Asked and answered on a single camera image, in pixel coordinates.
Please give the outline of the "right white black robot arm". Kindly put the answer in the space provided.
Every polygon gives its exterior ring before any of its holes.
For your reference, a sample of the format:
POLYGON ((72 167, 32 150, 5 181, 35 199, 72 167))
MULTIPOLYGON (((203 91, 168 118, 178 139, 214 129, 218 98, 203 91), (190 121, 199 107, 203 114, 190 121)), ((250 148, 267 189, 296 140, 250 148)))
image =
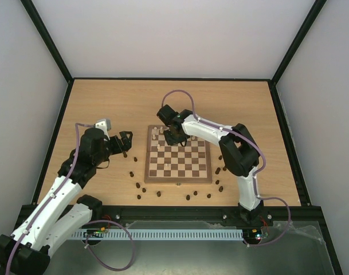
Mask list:
POLYGON ((164 131, 168 145, 181 144, 195 136, 220 148, 225 168, 237 178, 240 218, 249 225, 258 221, 263 208, 256 176, 260 153, 248 129, 242 124, 218 124, 188 109, 179 113, 167 104, 156 115, 168 127, 164 131))

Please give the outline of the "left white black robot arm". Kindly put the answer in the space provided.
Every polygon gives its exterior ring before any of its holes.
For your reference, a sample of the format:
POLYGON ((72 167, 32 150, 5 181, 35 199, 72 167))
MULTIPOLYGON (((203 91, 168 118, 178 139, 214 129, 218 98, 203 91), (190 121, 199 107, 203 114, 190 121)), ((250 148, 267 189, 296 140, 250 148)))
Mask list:
POLYGON ((104 222, 102 201, 90 195, 81 196, 67 213, 64 210, 102 163, 132 147, 132 137, 131 131, 110 137, 102 124, 88 125, 83 135, 76 135, 76 148, 42 201, 10 235, 0 235, 0 266, 5 274, 44 274, 73 233, 82 226, 104 222))

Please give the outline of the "wooden chess board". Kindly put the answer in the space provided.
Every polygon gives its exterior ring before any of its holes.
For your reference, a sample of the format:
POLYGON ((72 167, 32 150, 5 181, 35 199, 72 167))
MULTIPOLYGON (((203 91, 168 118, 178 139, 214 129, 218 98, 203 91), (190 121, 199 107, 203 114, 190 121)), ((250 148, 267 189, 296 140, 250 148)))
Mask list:
POLYGON ((164 125, 149 125, 145 161, 145 183, 209 184, 212 182, 211 153, 209 142, 192 136, 187 145, 169 146, 160 133, 164 125), (159 130, 156 140, 152 139, 154 127, 159 130))

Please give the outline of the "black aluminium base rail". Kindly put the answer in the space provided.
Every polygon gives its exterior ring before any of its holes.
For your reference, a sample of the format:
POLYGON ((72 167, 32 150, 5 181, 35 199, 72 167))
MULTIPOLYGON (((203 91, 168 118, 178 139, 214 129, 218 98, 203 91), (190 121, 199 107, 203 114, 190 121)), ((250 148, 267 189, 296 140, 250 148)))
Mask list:
MULTIPOLYGON (((23 205, 19 212, 14 228, 21 225, 36 205, 23 205)), ((291 221, 318 222, 326 225, 321 207, 319 206, 290 206, 291 221)), ((205 221, 219 223, 224 226, 251 227, 261 226, 262 221, 268 225, 276 221, 287 221, 288 212, 285 206, 264 206, 259 215, 246 221, 239 207, 160 207, 160 206, 103 206, 101 215, 93 214, 92 220, 109 216, 113 221, 122 225, 134 221, 205 221)))

